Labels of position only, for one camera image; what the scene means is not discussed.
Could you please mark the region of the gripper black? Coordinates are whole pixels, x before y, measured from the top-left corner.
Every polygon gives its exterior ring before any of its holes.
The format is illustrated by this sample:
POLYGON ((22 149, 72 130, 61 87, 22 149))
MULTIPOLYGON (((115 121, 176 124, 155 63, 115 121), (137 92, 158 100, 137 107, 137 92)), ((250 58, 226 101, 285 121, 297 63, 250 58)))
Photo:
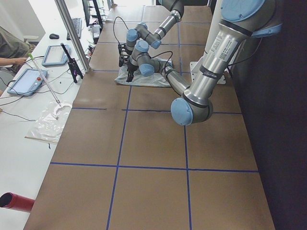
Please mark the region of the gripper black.
POLYGON ((127 63, 127 71, 128 71, 128 77, 126 82, 132 82, 134 78, 134 72, 137 70, 137 66, 131 64, 130 62, 127 63))

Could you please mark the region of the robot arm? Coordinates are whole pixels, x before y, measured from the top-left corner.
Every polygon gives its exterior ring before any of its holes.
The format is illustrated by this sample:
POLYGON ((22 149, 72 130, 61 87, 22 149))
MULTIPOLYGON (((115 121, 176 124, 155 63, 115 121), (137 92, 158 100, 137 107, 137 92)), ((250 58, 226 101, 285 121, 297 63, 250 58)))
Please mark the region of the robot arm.
POLYGON ((183 18, 181 0, 163 0, 161 4, 170 14, 151 33, 145 23, 129 29, 124 49, 128 54, 128 81, 139 70, 145 77, 160 73, 178 94, 171 104, 172 118, 182 126, 200 123, 213 113, 210 96, 241 43, 249 38, 275 35, 282 27, 283 1, 281 0, 220 0, 217 2, 212 29, 218 33, 210 49, 197 63, 198 71, 188 83, 168 61, 153 59, 149 48, 158 48, 167 32, 183 18))
POLYGON ((125 43, 128 55, 132 54, 137 41, 140 39, 147 42, 152 48, 157 49, 171 28, 182 20, 184 15, 184 3, 182 0, 159 0, 159 3, 170 11, 169 15, 154 32, 148 29, 145 22, 140 22, 134 28, 129 29, 126 33, 125 43))

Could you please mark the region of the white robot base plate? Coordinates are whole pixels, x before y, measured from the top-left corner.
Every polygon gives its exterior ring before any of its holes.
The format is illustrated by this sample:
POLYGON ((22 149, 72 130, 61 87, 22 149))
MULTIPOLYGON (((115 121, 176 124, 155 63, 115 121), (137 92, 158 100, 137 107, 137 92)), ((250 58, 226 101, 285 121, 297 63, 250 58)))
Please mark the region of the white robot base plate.
MULTIPOLYGON (((200 70, 201 63, 190 62, 189 66, 190 66, 191 81, 194 81, 195 78, 197 77, 198 71, 200 70)), ((218 80, 217 84, 226 84, 226 79, 223 74, 216 74, 209 70, 204 70, 203 74, 207 77, 218 80)))

